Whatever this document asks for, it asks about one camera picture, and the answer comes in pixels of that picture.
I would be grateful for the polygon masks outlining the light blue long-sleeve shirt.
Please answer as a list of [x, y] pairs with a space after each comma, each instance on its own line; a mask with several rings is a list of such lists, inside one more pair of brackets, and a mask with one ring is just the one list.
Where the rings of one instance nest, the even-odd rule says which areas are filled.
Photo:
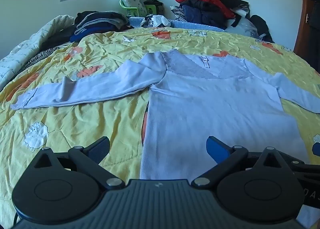
[[16, 228], [306, 227], [298, 214], [319, 208], [319, 167], [281, 100], [319, 113], [319, 98], [282, 73], [230, 55], [155, 52], [38, 87], [13, 107], [95, 103], [145, 88], [140, 178], [125, 183], [99, 166], [107, 137], [66, 153], [44, 148], [13, 190]]

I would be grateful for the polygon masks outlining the person in black clothes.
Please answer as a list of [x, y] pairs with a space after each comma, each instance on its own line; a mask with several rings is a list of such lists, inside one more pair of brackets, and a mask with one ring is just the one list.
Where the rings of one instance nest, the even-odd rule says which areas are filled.
[[308, 19], [310, 26], [309, 36], [309, 64], [319, 72], [319, 0], [311, 0], [313, 2], [312, 12]]

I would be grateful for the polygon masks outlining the stack of dark folded clothes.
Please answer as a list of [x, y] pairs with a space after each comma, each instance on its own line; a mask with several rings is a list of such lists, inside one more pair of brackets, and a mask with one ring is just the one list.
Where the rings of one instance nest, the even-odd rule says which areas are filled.
[[74, 19], [74, 26], [70, 42], [79, 42], [82, 38], [95, 33], [121, 32], [131, 28], [127, 17], [113, 11], [78, 13]]

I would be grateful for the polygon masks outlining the yellow cartoon bedspread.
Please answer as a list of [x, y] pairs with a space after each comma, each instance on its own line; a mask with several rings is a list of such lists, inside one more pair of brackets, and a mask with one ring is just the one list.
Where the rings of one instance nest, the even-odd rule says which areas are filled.
[[206, 140], [277, 148], [319, 164], [319, 74], [289, 49], [226, 32], [137, 28], [93, 34], [1, 91], [1, 225], [35, 155], [106, 136], [101, 166], [124, 181], [194, 180]]

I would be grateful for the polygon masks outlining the white patterned quilt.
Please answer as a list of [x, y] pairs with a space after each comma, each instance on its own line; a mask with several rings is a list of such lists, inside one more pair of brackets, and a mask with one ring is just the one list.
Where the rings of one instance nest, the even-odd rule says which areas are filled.
[[70, 15], [59, 15], [36, 33], [18, 44], [11, 52], [1, 59], [1, 90], [18, 75], [23, 65], [34, 55], [40, 51], [41, 45], [48, 40], [49, 37], [61, 31], [74, 23], [75, 17]]

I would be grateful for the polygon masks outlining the navy blue jacket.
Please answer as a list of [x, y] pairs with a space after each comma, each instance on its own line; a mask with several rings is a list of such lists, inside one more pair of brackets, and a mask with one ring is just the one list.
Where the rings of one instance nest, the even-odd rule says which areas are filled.
[[188, 22], [218, 27], [220, 29], [227, 28], [227, 18], [215, 4], [201, 0], [185, 0], [180, 6]]

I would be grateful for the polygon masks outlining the black white crumpled cloth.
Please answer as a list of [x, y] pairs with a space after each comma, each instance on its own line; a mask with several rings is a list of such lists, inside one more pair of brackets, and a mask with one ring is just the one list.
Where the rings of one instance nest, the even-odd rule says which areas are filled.
[[148, 15], [140, 23], [144, 28], [170, 27], [171, 22], [163, 15]]

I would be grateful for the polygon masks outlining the green plastic chair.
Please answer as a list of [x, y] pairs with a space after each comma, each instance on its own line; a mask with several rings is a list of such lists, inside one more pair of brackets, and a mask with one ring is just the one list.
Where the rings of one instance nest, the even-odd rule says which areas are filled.
[[157, 8], [155, 5], [145, 5], [147, 14], [143, 15], [139, 12], [139, 9], [137, 7], [126, 7], [123, 3], [123, 0], [119, 1], [119, 4], [121, 8], [125, 9], [128, 17], [145, 17], [147, 15], [153, 14], [157, 15]]

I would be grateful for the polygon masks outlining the brown wooden door frame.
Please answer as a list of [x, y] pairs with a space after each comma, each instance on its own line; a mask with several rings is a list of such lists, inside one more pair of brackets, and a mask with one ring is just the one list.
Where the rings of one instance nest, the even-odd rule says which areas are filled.
[[306, 59], [308, 55], [308, 40], [310, 36], [309, 16], [313, 10], [314, 2], [311, 0], [302, 1], [300, 24], [293, 51], [296, 53], [296, 55]]

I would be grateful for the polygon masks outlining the black bag by wall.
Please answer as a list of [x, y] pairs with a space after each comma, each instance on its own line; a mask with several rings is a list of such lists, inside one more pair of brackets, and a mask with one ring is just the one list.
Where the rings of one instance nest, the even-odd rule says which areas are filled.
[[266, 21], [258, 15], [250, 17], [250, 22], [256, 27], [259, 39], [264, 42], [274, 43]]

